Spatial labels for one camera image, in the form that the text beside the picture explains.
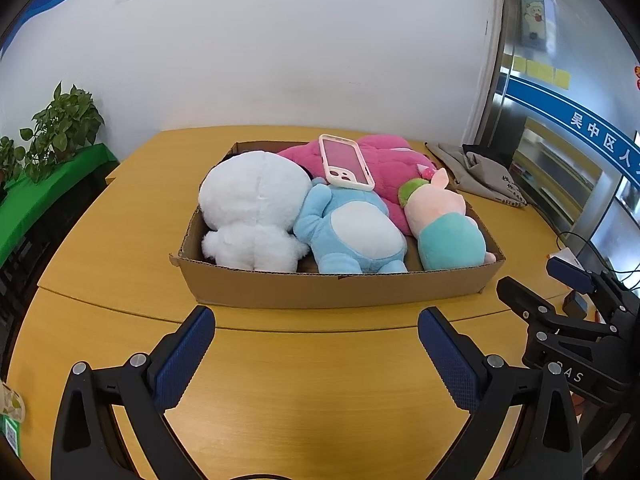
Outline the pink pig plush toy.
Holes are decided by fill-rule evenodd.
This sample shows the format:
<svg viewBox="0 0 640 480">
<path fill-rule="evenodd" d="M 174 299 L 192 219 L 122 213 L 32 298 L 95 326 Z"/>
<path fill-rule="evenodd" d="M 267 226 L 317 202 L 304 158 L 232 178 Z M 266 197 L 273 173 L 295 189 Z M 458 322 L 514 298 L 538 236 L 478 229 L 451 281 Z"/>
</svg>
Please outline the pink pig plush toy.
<svg viewBox="0 0 640 480">
<path fill-rule="evenodd" d="M 448 188 L 449 177 L 440 168 L 431 180 L 415 178 L 398 190 L 425 271 L 472 268 L 497 261 L 488 252 L 477 222 L 466 214 L 466 201 Z"/>
</svg>

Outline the blue plush toy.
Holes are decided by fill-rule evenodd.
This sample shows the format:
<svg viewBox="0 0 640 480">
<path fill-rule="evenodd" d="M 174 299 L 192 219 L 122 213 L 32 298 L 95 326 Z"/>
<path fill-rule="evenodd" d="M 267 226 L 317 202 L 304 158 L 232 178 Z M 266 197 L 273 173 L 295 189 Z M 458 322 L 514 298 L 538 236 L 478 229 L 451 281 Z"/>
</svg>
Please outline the blue plush toy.
<svg viewBox="0 0 640 480">
<path fill-rule="evenodd" d="M 405 235 L 373 191 L 312 180 L 293 234 L 307 244 L 321 274 L 406 273 Z"/>
</svg>

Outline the beige phone case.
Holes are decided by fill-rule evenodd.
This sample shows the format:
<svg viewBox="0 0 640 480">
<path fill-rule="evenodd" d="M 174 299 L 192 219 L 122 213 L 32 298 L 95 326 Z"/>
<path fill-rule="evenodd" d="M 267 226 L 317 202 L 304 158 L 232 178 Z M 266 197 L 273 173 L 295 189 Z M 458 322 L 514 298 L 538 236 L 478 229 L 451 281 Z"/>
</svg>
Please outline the beige phone case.
<svg viewBox="0 0 640 480">
<path fill-rule="evenodd" d="M 371 192 L 375 182 L 356 141 L 322 134 L 319 148 L 324 177 L 338 188 Z"/>
</svg>

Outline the black charger block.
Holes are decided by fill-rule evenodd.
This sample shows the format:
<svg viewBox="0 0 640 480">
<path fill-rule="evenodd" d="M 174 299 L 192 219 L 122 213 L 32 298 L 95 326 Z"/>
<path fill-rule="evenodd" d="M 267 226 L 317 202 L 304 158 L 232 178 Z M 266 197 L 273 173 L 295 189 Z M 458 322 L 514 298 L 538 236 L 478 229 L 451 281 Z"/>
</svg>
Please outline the black charger block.
<svg viewBox="0 0 640 480">
<path fill-rule="evenodd" d="M 588 314 L 588 304 L 579 292 L 571 290 L 563 299 L 562 310 L 569 318 L 584 320 Z"/>
</svg>

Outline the white orange pad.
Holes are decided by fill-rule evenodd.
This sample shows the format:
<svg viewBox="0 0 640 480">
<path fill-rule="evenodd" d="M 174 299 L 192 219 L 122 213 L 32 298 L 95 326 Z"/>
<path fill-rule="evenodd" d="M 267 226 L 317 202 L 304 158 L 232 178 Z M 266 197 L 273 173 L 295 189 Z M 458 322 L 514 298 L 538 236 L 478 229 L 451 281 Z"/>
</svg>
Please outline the white orange pad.
<svg viewBox="0 0 640 480">
<path fill-rule="evenodd" d="M 572 266 L 576 266 L 576 268 L 581 269 L 582 264 L 579 262 L 577 257 L 574 255 L 574 252 L 570 250 L 569 247 L 564 247 L 553 255 L 553 258 L 561 259 Z"/>
</svg>

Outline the green white packet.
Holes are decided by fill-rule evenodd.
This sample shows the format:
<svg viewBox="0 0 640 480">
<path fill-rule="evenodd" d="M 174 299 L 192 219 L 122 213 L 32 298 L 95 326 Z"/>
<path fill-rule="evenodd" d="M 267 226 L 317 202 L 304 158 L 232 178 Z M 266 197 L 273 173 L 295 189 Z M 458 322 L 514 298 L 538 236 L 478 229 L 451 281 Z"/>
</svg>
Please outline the green white packet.
<svg viewBox="0 0 640 480">
<path fill-rule="evenodd" d="M 1 432 L 17 457 L 21 457 L 21 424 L 25 420 L 26 405 L 21 395 L 1 383 L 0 391 Z"/>
</svg>

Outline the grey cloth bag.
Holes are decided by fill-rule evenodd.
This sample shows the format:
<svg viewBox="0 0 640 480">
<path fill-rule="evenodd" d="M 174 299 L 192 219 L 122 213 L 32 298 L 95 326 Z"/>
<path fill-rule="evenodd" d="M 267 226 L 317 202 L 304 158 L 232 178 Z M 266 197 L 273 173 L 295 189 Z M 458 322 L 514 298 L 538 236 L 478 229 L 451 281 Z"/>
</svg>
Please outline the grey cloth bag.
<svg viewBox="0 0 640 480">
<path fill-rule="evenodd" d="M 465 153 L 462 146 L 431 143 L 426 147 L 452 173 L 458 190 L 516 208 L 527 205 L 510 172 L 498 162 L 474 152 Z"/>
</svg>

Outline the blue door banner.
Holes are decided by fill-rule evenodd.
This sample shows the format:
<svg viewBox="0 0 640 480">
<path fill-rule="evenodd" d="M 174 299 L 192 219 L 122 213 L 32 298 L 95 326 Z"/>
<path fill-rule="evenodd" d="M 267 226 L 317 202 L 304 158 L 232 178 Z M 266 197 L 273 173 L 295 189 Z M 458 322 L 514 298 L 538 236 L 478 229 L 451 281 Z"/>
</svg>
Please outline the blue door banner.
<svg viewBox="0 0 640 480">
<path fill-rule="evenodd" d="M 584 106 L 533 81 L 509 76 L 503 95 L 544 116 L 598 152 L 635 188 L 639 187 L 639 145 Z"/>
</svg>

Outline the brown cardboard box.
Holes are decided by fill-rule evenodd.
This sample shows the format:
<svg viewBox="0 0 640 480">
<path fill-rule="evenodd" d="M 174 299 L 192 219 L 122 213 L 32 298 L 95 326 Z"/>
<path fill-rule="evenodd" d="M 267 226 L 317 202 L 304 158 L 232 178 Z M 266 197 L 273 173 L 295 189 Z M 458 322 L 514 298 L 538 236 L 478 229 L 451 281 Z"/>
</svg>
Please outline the brown cardboard box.
<svg viewBox="0 0 640 480">
<path fill-rule="evenodd" d="M 249 151 L 277 154 L 281 145 L 279 141 L 237 143 L 220 162 Z M 172 264 L 180 269 L 195 300 L 206 306 L 362 308 L 459 297 L 480 292 L 506 260 L 499 256 L 495 263 L 482 266 L 425 271 L 418 260 L 416 242 L 406 238 L 406 273 L 321 274 L 310 248 L 308 254 L 299 260 L 294 273 L 243 271 L 217 266 L 203 256 L 201 241 L 207 231 L 197 206 L 178 254 L 171 259 Z"/>
</svg>

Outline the yellow sticky notes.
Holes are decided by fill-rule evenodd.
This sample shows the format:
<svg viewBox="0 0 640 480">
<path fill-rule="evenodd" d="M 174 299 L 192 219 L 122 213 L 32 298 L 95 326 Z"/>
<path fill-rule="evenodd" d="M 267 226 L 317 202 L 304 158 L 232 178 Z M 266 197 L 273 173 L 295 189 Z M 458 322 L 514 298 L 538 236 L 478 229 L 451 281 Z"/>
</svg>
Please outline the yellow sticky notes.
<svg viewBox="0 0 640 480">
<path fill-rule="evenodd" d="M 546 84 L 553 84 L 563 90 L 570 88 L 570 73 L 566 70 L 560 70 L 551 65 L 539 63 L 530 58 L 522 58 L 515 55 L 512 58 L 512 70 L 515 70 L 521 75 L 527 75 L 530 78 L 534 78 L 545 82 Z"/>
</svg>

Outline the green covered side table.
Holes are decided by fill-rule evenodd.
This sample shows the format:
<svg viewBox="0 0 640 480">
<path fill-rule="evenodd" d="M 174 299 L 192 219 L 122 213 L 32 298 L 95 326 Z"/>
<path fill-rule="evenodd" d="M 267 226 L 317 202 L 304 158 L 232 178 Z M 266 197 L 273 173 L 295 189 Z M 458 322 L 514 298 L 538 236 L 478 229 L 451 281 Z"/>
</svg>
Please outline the green covered side table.
<svg viewBox="0 0 640 480">
<path fill-rule="evenodd" d="M 102 143 L 87 146 L 63 162 L 40 182 L 21 176 L 6 191 L 1 202 L 1 263 L 14 251 L 34 223 L 66 192 L 94 170 L 118 165 L 115 155 Z"/>
</svg>

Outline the cartoon sheep poster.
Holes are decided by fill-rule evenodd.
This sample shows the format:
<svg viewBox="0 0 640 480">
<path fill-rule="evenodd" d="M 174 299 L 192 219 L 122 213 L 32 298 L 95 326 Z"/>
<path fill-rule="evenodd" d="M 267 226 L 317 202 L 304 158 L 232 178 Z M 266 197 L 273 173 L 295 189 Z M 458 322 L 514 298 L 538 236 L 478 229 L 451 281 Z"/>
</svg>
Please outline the cartoon sheep poster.
<svg viewBox="0 0 640 480">
<path fill-rule="evenodd" d="M 521 0 L 521 45 L 548 51 L 554 38 L 552 0 Z"/>
</svg>

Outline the small potted plant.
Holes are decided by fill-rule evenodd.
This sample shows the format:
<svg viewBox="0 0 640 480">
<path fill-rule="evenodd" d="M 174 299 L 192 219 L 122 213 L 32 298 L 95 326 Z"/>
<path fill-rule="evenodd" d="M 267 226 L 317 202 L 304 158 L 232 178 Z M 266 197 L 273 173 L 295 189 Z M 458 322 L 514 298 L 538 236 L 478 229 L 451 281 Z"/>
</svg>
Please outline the small potted plant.
<svg viewBox="0 0 640 480">
<path fill-rule="evenodd" d="M 15 180 L 22 171 L 22 161 L 25 157 L 25 149 L 8 136 L 2 136 L 0 140 L 0 184 L 1 187 Z"/>
</svg>

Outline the white plush toy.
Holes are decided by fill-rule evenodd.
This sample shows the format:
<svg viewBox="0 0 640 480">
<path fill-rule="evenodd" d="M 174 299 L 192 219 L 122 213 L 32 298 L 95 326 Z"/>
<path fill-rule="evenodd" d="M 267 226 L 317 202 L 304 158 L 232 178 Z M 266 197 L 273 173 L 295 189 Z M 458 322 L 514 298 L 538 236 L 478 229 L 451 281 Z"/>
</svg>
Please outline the white plush toy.
<svg viewBox="0 0 640 480">
<path fill-rule="evenodd" d="M 203 256 L 223 268 L 294 273 L 308 252 L 292 234 L 311 178 L 285 157 L 249 151 L 212 168 L 198 190 Z"/>
</svg>

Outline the green potted plant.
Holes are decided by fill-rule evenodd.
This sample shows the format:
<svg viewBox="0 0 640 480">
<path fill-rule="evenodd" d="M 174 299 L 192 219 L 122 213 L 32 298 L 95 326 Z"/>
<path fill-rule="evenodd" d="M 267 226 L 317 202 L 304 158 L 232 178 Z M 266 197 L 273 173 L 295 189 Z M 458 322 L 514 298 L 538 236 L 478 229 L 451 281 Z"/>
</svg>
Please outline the green potted plant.
<svg viewBox="0 0 640 480">
<path fill-rule="evenodd" d="M 31 127 L 21 128 L 20 136 L 28 143 L 23 169 L 32 182 L 52 174 L 62 162 L 96 142 L 104 119 L 91 92 L 71 86 L 64 92 L 58 84 L 51 102 L 32 116 Z"/>
</svg>

